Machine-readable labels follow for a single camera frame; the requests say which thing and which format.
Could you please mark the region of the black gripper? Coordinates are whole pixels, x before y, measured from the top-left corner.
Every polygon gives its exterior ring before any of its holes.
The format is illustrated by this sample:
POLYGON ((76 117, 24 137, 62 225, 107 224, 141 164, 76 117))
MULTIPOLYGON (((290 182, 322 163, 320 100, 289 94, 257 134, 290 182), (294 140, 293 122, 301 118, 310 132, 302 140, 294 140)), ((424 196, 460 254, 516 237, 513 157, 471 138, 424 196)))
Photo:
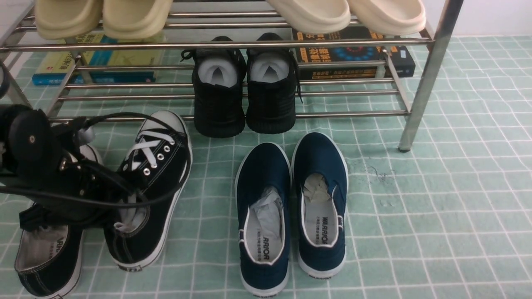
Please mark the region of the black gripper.
POLYGON ((46 118, 19 119, 19 195, 34 201, 20 213, 23 230, 95 227, 140 194, 124 176, 82 154, 80 135, 98 122, 75 118, 53 126, 46 118))

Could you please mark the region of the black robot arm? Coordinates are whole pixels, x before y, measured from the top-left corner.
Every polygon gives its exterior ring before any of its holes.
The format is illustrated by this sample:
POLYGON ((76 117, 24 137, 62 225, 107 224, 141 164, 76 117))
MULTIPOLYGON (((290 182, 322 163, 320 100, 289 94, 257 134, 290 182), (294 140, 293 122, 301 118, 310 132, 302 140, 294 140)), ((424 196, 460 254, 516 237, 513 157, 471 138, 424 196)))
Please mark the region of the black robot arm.
POLYGON ((82 154, 93 121, 78 117, 52 126, 42 110, 1 106, 1 192, 34 204, 19 214, 28 232, 53 226, 99 226, 137 194, 118 173, 82 154))

